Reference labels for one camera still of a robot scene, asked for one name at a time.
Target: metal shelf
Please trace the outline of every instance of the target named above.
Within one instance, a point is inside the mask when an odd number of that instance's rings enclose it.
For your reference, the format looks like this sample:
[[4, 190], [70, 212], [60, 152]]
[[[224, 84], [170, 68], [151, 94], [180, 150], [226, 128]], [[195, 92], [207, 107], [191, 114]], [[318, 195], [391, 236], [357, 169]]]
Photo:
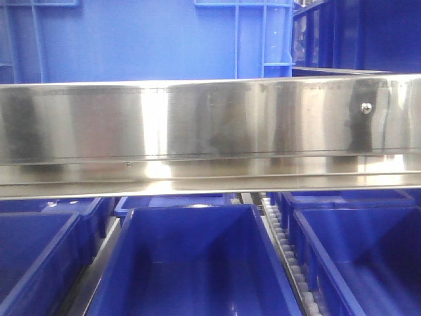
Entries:
[[0, 87], [0, 198], [421, 186], [421, 76]]

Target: stainless steel rail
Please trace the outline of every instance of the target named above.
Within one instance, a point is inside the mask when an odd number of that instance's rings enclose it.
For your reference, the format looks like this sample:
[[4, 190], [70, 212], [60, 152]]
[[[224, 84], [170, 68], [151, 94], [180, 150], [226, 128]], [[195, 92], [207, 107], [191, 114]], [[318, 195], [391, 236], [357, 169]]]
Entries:
[[346, 75], [381, 75], [391, 74], [390, 71], [383, 70], [359, 70], [359, 69], [340, 69], [340, 68], [314, 68], [314, 67], [292, 67], [292, 75], [297, 77], [304, 76], [346, 76]]
[[421, 76], [0, 86], [0, 198], [421, 186]]

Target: blue plastic crate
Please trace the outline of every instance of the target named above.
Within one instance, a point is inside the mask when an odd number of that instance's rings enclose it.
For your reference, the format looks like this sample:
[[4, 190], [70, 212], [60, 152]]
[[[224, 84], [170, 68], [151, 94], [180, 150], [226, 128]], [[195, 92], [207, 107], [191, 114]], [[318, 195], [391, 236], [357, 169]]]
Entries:
[[309, 67], [421, 72], [420, 15], [419, 1], [315, 1], [294, 13], [293, 61]]
[[295, 245], [296, 209], [415, 206], [415, 200], [402, 190], [284, 192], [278, 194], [276, 201], [282, 214], [281, 227], [287, 230], [291, 245]]
[[101, 246], [101, 239], [106, 237], [113, 208], [113, 197], [0, 201], [0, 213], [34, 211], [79, 214], [82, 220], [76, 229], [79, 232], [80, 255], [85, 264], [92, 262], [92, 257], [96, 256]]
[[128, 211], [146, 207], [230, 205], [235, 193], [184, 194], [179, 196], [125, 196], [118, 202], [114, 214], [122, 225]]
[[54, 315], [82, 268], [75, 214], [0, 214], [0, 315]]
[[256, 207], [235, 205], [130, 211], [88, 315], [301, 313]]
[[294, 214], [297, 259], [323, 315], [421, 315], [421, 209]]
[[291, 76], [293, 0], [3, 0], [0, 82]]

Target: metal rail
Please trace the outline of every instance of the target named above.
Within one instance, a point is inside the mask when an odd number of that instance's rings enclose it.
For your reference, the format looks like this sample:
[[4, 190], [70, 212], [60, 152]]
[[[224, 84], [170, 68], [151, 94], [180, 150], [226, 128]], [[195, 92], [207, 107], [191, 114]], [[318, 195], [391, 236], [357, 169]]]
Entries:
[[421, 76], [0, 86], [0, 198], [421, 186]]

